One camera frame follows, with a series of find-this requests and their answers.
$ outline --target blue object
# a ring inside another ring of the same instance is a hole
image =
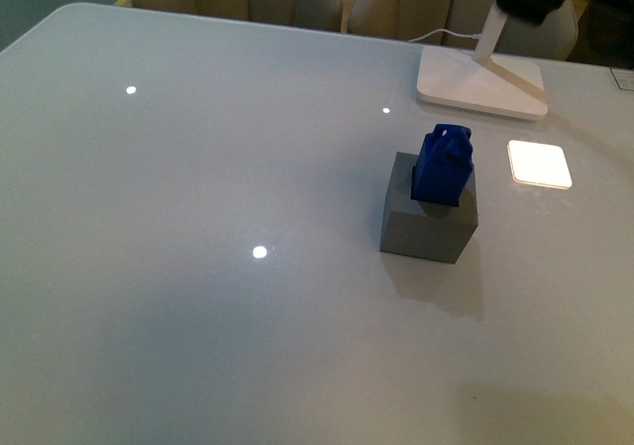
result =
[[[458,125],[436,125],[425,135],[412,174],[412,199],[458,207],[474,171],[471,136],[472,130]]]

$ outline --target white desk lamp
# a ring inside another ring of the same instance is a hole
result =
[[[457,49],[423,48],[416,84],[419,98],[513,118],[544,118],[548,104],[539,66],[492,55],[506,17],[493,3],[473,56]]]

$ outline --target table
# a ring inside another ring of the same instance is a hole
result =
[[[631,443],[634,94],[539,60],[539,123],[437,107],[420,51],[79,4],[0,55],[0,442]],[[378,251],[437,123],[473,130],[454,266]]]

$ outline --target lamp base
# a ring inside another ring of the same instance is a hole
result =
[[[479,63],[456,49],[424,47],[416,87],[430,103],[534,121],[548,112],[539,66],[511,56]]]

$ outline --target gray cube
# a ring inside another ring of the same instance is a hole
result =
[[[418,156],[396,153],[385,195],[382,252],[454,264],[477,227],[476,170],[459,206],[411,198],[412,168]]]

